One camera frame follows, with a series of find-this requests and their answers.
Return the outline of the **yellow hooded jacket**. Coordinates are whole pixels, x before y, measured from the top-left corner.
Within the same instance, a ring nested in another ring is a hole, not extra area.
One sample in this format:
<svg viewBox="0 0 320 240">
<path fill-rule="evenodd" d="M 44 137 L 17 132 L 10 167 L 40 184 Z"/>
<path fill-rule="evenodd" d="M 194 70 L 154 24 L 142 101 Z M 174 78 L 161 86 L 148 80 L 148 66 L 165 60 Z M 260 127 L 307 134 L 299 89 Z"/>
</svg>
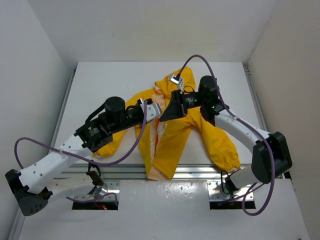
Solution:
<svg viewBox="0 0 320 240">
<path fill-rule="evenodd" d="M 176 75 L 179 71 L 178 69 L 171 74 Z M 126 105 L 135 105 L 140 98 L 152 99 L 164 111 L 170 102 L 171 92 L 177 89 L 173 83 L 169 82 L 169 75 L 156 81 L 153 88 L 134 95 L 126 102 Z M 193 89 L 196 87 L 191 68 L 185 67 L 181 77 L 184 87 L 188 86 Z M 201 116 L 200 108 L 196 107 L 188 110 L 184 118 L 160 122 L 158 117 L 146 125 L 139 140 L 138 149 L 148 179 L 170 180 L 173 178 L 192 128 L 196 128 L 201 134 L 208 157 L 216 167 L 226 172 L 240 169 L 241 164 L 234 143 L 222 129 L 205 121 Z M 98 158 L 113 156 L 125 133 L 126 130 L 115 133 L 113 141 L 100 148 L 93 156 Z"/>
</svg>

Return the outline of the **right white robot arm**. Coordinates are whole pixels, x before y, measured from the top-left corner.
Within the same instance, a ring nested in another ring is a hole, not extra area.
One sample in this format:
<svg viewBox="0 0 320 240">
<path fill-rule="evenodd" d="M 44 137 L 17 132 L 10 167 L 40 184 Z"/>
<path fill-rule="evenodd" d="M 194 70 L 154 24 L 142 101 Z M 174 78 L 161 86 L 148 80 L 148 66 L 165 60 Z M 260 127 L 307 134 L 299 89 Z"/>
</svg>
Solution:
<svg viewBox="0 0 320 240">
<path fill-rule="evenodd" d="M 256 128 L 229 113 L 219 97 L 219 89 L 212 76 L 200 79 L 197 92 L 174 90 L 160 121 L 184 118 L 189 109 L 198 107 L 205 121 L 231 134 L 252 153 L 251 165 L 226 177 L 222 184 L 227 194 L 254 183 L 269 184 L 273 178 L 288 171 L 293 163 L 285 136 Z"/>
</svg>

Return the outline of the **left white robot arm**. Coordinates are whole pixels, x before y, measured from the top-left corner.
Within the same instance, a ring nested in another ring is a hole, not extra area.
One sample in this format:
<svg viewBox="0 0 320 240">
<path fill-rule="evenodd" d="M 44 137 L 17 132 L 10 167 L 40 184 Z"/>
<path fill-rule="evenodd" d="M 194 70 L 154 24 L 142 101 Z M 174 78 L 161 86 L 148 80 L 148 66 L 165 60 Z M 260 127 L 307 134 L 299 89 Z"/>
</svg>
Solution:
<svg viewBox="0 0 320 240">
<path fill-rule="evenodd" d="M 136 148 L 142 135 L 139 134 L 130 150 L 120 159 L 111 163 L 99 163 L 88 156 L 113 141 L 115 133 L 140 126 L 143 132 L 147 123 L 162 115 L 160 106 L 152 99 L 137 100 L 136 104 L 126 106 L 118 96 L 109 97 L 94 110 L 67 141 L 36 163 L 22 168 L 11 169 L 5 174 L 8 185 L 22 214 L 32 216 L 57 199 L 89 195 L 92 201 L 104 198 L 106 188 L 100 169 L 122 162 Z M 86 173 L 79 177 L 57 180 L 57 176 L 78 160 L 88 163 Z"/>
</svg>

